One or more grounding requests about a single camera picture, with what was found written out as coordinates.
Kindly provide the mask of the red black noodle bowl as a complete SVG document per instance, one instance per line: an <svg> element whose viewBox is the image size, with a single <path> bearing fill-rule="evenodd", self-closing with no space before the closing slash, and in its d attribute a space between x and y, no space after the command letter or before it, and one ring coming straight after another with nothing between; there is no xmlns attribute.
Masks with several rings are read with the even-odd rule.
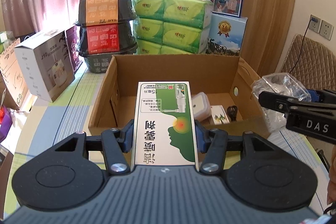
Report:
<svg viewBox="0 0 336 224"><path fill-rule="evenodd" d="M129 22L80 27L79 54L125 53L136 47Z"/></svg>

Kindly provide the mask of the purple gift box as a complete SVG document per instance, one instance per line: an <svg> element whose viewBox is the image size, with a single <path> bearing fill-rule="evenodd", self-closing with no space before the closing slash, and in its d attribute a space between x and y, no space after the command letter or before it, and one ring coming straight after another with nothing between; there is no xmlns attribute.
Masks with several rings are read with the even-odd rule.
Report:
<svg viewBox="0 0 336 224"><path fill-rule="evenodd" d="M80 44L80 27L76 25L72 26L66 30L65 35L72 69L74 73L76 73L83 62L83 58L78 53Z"/></svg>

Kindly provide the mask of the clear blister pack bag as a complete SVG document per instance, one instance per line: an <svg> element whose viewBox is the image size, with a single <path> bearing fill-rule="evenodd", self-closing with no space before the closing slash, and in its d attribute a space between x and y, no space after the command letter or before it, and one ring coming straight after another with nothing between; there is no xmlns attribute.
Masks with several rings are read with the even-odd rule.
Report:
<svg viewBox="0 0 336 224"><path fill-rule="evenodd" d="M252 84L252 94L258 102L262 92L271 92L297 98L299 101L311 102L311 95L295 77L289 73L265 75ZM286 125L285 114L266 109L260 105L265 124L269 132L280 130Z"/></svg>

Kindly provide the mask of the green tissue pack stack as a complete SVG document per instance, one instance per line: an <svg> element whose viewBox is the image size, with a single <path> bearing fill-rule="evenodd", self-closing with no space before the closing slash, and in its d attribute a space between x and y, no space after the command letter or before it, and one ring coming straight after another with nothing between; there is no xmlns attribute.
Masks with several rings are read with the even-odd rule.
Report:
<svg viewBox="0 0 336 224"><path fill-rule="evenodd" d="M139 55L205 53L212 16L209 0L133 0Z"/></svg>

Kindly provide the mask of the open kraft cardboard box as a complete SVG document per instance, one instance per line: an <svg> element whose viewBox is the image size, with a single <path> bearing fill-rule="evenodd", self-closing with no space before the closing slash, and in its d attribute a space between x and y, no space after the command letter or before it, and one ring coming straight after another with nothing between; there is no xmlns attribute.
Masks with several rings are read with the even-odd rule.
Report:
<svg viewBox="0 0 336 224"><path fill-rule="evenodd" d="M37 97L30 93L14 52L20 42L16 39L1 53L1 95L5 90L7 108L29 112Z"/></svg>

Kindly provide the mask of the brown cardboard box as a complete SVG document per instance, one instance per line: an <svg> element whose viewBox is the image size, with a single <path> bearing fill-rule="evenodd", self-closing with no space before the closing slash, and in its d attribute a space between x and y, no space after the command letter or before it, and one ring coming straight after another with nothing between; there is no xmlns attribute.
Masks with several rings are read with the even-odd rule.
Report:
<svg viewBox="0 0 336 224"><path fill-rule="evenodd" d="M221 55L120 55L111 59L88 128L99 135L108 128L123 128L135 116L139 83L144 86L147 113L169 119L192 108L188 99L203 92L212 106L237 106L236 121L224 124L230 135L268 132L260 106L252 95L257 73L241 57Z"/></svg>

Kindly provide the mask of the white appliance box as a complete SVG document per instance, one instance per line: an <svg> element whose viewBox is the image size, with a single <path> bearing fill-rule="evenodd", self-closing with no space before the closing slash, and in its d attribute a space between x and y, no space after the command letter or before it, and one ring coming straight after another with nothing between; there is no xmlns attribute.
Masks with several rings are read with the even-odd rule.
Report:
<svg viewBox="0 0 336 224"><path fill-rule="evenodd" d="M14 48L31 94L54 102L75 79L64 30L38 32Z"/></svg>

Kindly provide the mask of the white square night light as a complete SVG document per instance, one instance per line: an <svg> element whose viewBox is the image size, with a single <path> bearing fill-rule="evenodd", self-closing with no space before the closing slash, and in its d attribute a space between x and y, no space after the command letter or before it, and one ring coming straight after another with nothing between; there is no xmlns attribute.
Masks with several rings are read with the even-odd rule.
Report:
<svg viewBox="0 0 336 224"><path fill-rule="evenodd" d="M200 122L211 116L211 105L208 96L200 92L192 97L194 119Z"/></svg>

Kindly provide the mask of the green white spray box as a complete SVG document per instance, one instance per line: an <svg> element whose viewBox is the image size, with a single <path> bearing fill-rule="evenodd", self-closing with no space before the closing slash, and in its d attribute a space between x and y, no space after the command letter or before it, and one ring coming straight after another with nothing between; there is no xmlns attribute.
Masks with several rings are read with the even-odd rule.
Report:
<svg viewBox="0 0 336 224"><path fill-rule="evenodd" d="M138 84L131 167L137 165L199 169L189 82Z"/></svg>

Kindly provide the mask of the wall power socket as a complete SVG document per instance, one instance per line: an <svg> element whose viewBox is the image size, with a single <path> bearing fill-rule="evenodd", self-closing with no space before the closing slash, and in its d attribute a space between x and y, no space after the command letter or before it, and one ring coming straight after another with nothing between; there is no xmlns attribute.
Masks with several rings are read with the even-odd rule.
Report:
<svg viewBox="0 0 336 224"><path fill-rule="evenodd" d="M309 22L309 29L316 33L319 33L321 28L321 19L317 16L311 15L310 22Z"/></svg>

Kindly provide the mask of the white long ointment box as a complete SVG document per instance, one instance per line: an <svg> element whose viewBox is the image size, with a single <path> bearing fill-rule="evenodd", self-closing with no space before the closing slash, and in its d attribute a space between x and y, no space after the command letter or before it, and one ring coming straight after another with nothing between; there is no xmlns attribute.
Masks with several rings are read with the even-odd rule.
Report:
<svg viewBox="0 0 336 224"><path fill-rule="evenodd" d="M222 105L211 106L211 124L221 125L228 124L230 120Z"/></svg>

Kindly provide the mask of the brown quilted chair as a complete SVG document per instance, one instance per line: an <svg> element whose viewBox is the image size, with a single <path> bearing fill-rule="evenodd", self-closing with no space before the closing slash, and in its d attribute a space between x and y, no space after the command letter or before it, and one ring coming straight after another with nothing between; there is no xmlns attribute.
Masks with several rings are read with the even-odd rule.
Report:
<svg viewBox="0 0 336 224"><path fill-rule="evenodd" d="M297 34L280 69L307 89L335 90L335 54L323 44Z"/></svg>

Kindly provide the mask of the orange black noodle bowl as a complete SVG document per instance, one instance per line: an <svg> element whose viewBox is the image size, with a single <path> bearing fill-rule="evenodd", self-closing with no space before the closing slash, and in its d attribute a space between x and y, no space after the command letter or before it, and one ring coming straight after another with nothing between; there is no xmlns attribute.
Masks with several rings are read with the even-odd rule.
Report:
<svg viewBox="0 0 336 224"><path fill-rule="evenodd" d="M80 0L77 26L125 23L137 17L132 0Z"/></svg>

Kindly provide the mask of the blue cow milk box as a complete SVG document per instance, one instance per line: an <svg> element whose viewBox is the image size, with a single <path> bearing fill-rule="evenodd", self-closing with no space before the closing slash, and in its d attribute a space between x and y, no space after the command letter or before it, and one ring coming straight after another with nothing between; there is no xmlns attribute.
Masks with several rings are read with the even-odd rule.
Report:
<svg viewBox="0 0 336 224"><path fill-rule="evenodd" d="M212 14L206 53L239 56L248 18Z"/></svg>

